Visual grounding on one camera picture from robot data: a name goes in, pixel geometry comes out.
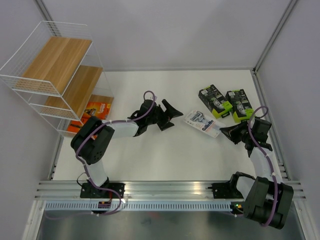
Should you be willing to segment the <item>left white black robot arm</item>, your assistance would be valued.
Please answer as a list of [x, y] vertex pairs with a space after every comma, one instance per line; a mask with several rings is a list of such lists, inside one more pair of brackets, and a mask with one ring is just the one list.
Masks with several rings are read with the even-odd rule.
[[84, 168], [88, 185], [98, 198], [104, 198], [109, 193], [109, 177], [104, 170], [102, 157], [112, 139], [138, 137], [151, 125], [157, 125], [164, 131], [174, 126], [171, 122], [173, 118], [183, 116], [167, 100], [163, 99], [161, 103], [165, 109], [147, 99], [125, 120], [103, 122], [92, 116], [71, 140], [70, 146]]

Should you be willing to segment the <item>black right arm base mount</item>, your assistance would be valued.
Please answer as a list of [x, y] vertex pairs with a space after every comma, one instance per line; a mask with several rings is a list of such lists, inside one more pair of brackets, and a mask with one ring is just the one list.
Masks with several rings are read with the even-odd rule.
[[230, 181], [212, 183], [208, 189], [212, 191], [214, 199], [244, 199], [244, 196], [236, 188], [236, 184]]

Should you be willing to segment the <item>white Gillette SkinGuard razor pack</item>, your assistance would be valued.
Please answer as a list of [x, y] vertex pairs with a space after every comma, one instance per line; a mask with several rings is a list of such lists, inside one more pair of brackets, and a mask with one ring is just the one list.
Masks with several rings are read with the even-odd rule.
[[212, 138], [216, 138], [221, 133], [220, 128], [226, 127], [224, 123], [198, 110], [192, 110], [186, 115], [183, 121], [187, 125]]

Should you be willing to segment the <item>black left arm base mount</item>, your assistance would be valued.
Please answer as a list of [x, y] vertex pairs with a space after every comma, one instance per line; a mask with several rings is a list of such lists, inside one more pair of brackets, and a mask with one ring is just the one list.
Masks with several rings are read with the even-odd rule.
[[[102, 188], [111, 189], [117, 192], [122, 198], [125, 193], [125, 184], [122, 182], [111, 182], [101, 186]], [[95, 188], [90, 182], [82, 184], [80, 191], [81, 199], [119, 199], [119, 197], [113, 192], [107, 190], [101, 190]]]

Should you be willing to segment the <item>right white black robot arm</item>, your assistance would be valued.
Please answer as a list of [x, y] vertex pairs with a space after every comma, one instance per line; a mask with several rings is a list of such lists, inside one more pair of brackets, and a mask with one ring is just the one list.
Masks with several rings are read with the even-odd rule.
[[272, 124], [255, 117], [254, 122], [241, 122], [222, 127], [220, 131], [231, 142], [244, 143], [255, 176], [234, 173], [227, 181], [228, 192], [235, 198], [243, 197], [243, 216], [264, 227], [281, 230], [287, 220], [294, 190], [285, 184], [274, 167], [272, 146], [267, 142]]

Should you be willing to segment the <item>orange Gillette Fusion5 razor box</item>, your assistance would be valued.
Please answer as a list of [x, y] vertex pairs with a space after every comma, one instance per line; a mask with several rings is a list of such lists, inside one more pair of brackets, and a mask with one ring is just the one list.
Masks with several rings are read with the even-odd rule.
[[90, 117], [97, 117], [100, 120], [105, 120], [110, 112], [110, 108], [110, 103], [89, 101], [85, 107], [82, 118], [89, 119]]

